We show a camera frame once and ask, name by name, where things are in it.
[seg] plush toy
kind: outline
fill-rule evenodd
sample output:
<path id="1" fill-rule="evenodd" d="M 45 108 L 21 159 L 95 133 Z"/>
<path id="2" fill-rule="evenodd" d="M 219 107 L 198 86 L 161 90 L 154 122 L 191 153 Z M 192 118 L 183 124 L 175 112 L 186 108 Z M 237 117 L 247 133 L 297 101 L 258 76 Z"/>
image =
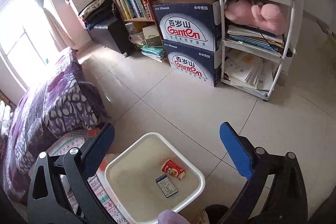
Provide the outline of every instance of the plush toy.
<path id="1" fill-rule="evenodd" d="M 251 25 L 274 34 L 283 34 L 287 29 L 287 22 L 275 4 L 253 5 L 249 0 L 231 0 L 225 16 L 233 23 Z"/>

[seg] bed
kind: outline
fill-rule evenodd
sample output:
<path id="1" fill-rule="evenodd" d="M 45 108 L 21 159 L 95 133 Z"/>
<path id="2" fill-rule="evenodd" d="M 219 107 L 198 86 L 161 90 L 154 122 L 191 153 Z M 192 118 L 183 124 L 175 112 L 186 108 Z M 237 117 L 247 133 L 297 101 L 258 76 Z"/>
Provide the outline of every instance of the bed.
<path id="1" fill-rule="evenodd" d="M 109 118 L 97 88 L 85 81 L 70 47 L 60 52 L 41 78 L 17 105 L 1 154 L 2 187 L 14 202 L 26 202 L 29 170 L 40 152 L 68 132 L 95 128 Z"/>

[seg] nutrition label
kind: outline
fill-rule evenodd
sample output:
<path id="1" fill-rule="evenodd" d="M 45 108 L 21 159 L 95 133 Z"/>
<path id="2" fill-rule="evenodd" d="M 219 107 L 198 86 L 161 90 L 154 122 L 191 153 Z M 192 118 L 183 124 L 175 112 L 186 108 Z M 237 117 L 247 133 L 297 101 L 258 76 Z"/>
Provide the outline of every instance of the nutrition label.
<path id="1" fill-rule="evenodd" d="M 165 194 L 166 198 L 169 198 L 178 192 L 167 175 L 162 175 L 161 177 L 157 178 L 156 183 L 160 187 L 161 191 Z"/>

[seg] white curtain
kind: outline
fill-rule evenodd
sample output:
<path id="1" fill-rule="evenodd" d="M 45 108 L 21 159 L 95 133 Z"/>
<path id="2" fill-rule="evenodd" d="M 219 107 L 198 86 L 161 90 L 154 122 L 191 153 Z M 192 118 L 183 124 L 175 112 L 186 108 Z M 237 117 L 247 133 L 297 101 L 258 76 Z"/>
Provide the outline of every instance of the white curtain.
<path id="1" fill-rule="evenodd" d="M 42 8 L 44 11 L 44 14 L 50 25 L 51 36 L 54 39 L 55 46 L 58 49 L 58 51 L 61 51 L 69 46 L 74 47 L 75 43 L 72 41 L 69 35 L 65 32 L 65 30 L 60 25 L 60 23 L 56 20 L 56 18 L 53 16 L 53 14 L 50 11 L 48 11 L 47 9 L 43 7 L 44 0 L 35 0 L 35 1 L 38 4 L 38 6 Z"/>

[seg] white plastic bin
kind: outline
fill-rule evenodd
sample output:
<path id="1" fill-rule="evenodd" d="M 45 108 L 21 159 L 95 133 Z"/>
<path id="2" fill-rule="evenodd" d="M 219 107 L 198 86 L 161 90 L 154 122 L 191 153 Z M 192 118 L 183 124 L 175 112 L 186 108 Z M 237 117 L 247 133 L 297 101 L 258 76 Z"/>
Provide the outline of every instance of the white plastic bin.
<path id="1" fill-rule="evenodd" d="M 179 181 L 167 175 L 178 193 L 166 198 L 156 183 L 163 165 L 173 160 L 185 170 Z M 147 133 L 108 164 L 105 178 L 126 218 L 135 223 L 156 224 L 164 210 L 181 211 L 205 187 L 204 175 L 163 136 Z"/>

